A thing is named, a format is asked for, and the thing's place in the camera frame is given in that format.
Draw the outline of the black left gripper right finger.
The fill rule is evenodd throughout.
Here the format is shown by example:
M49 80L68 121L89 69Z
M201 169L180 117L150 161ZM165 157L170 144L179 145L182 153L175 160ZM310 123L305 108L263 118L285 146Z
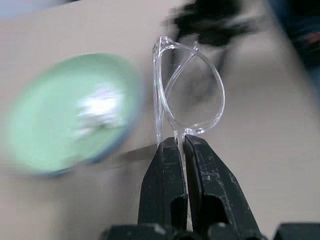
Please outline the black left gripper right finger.
M259 231L236 177L207 141L186 135L183 149L193 230L224 223L235 232Z

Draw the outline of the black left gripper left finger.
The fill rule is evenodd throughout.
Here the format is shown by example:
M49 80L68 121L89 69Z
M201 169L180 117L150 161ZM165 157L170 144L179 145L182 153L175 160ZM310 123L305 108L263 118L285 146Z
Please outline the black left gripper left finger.
M187 227L188 194L176 140L162 141L144 175L139 200L139 224Z

